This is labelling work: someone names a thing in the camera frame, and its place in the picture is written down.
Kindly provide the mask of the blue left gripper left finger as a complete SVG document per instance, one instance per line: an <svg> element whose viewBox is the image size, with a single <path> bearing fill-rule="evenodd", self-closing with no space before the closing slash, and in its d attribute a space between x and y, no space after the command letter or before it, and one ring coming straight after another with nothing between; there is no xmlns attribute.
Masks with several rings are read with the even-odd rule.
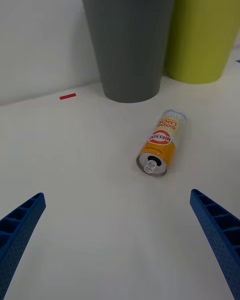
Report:
<svg viewBox="0 0 240 300"><path fill-rule="evenodd" d="M0 220L0 299L3 300L28 242L46 208L37 193Z"/></svg>

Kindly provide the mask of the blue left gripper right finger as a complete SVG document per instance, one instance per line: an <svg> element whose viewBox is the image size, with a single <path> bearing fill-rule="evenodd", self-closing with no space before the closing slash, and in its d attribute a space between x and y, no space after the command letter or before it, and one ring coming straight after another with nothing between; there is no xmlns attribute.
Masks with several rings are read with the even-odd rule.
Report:
<svg viewBox="0 0 240 300"><path fill-rule="evenodd" d="M235 300L240 299L240 220L197 189L190 205Z"/></svg>

